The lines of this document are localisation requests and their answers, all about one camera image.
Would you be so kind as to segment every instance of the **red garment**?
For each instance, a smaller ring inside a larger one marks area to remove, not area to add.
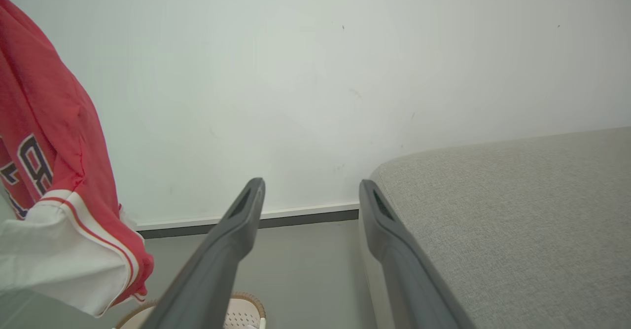
[[[9,0],[0,0],[0,49],[0,179],[17,218],[27,217],[38,201],[67,206],[86,237],[129,262],[128,286],[112,304],[130,296],[142,299],[153,257],[142,238],[120,221],[105,139],[90,97],[43,32]],[[70,192],[85,206],[59,197]],[[92,219],[100,227],[92,226]]]

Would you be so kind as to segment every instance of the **wall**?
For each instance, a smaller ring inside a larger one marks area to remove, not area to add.
[[[13,0],[140,223],[353,202],[424,149],[631,125],[631,0]]]

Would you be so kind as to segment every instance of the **basketball jersey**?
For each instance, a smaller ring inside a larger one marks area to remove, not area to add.
[[[0,0],[0,291],[85,311],[144,300],[153,258],[121,220],[97,111],[37,25]]]

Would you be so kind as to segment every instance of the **gray sofa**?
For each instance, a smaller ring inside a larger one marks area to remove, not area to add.
[[[424,151],[372,180],[476,327],[631,327],[631,127]]]

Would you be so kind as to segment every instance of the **floor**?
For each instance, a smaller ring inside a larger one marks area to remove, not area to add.
[[[261,300],[269,329],[374,329],[357,226],[356,220],[349,220],[258,230],[254,249],[239,265],[234,290]],[[147,282],[149,299],[164,293],[203,237],[146,241],[155,257],[155,270]],[[19,296],[22,309],[3,311],[0,329],[111,329],[136,306],[120,304],[94,319],[42,295]],[[6,301],[6,296],[0,297],[0,303]]]

